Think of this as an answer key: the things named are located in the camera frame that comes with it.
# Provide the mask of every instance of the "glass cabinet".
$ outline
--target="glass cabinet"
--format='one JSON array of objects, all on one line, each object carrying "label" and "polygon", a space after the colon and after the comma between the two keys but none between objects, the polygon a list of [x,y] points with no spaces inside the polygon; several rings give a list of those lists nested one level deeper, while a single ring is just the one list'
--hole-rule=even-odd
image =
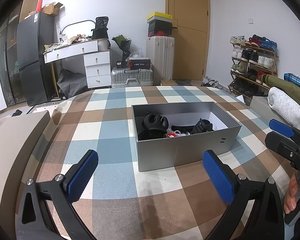
[{"label": "glass cabinet", "polygon": [[17,27],[22,3],[20,3],[0,28],[0,82],[7,106],[26,101],[19,75],[17,58]]}]

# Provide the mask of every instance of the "white desk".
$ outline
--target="white desk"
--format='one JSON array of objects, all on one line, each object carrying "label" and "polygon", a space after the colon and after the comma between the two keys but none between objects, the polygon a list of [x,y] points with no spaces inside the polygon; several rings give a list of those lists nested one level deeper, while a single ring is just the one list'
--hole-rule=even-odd
[{"label": "white desk", "polygon": [[98,51],[98,40],[76,43],[44,54],[50,63],[66,57],[82,55],[88,88],[111,86],[110,50]]}]

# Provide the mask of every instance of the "screw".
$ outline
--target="screw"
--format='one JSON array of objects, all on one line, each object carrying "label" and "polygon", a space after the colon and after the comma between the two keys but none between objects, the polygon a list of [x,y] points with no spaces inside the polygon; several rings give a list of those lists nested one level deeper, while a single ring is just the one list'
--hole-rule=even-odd
[{"label": "screw", "polygon": [[63,175],[62,174],[58,174],[57,176],[54,177],[54,179],[56,181],[61,181],[63,179]]},{"label": "screw", "polygon": [[274,184],[274,179],[269,178],[269,179],[268,179],[268,182],[269,182],[270,184]]},{"label": "screw", "polygon": [[30,186],[33,183],[33,179],[28,179],[26,183],[28,186]]},{"label": "screw", "polygon": [[245,180],[245,179],[247,178],[247,176],[244,175],[244,174],[238,174],[238,178],[239,178],[240,180]]}]

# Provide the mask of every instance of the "black box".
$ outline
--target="black box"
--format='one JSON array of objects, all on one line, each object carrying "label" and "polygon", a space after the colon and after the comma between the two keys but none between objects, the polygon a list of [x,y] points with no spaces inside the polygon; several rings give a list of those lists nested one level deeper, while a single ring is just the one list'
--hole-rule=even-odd
[{"label": "black box", "polygon": [[151,32],[155,29],[160,29],[162,31],[166,31],[171,35],[172,23],[160,21],[160,20],[153,20],[153,21],[149,22],[148,32]]},{"label": "black box", "polygon": [[151,60],[150,59],[129,59],[129,69],[150,69]]},{"label": "black box", "polygon": [[116,66],[116,68],[126,68],[127,67],[127,62],[126,61],[117,61],[115,66]]},{"label": "black box", "polygon": [[148,32],[148,37],[152,36],[170,36],[172,32],[166,30],[154,29],[153,31]]}]

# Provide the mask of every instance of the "white suitcase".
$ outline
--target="white suitcase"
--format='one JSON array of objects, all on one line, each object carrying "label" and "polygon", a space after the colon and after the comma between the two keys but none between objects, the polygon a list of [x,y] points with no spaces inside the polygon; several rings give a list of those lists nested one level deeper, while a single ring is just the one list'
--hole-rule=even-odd
[{"label": "white suitcase", "polygon": [[146,57],[151,59],[154,86],[160,86],[162,79],[172,80],[174,38],[166,36],[148,37]]}]

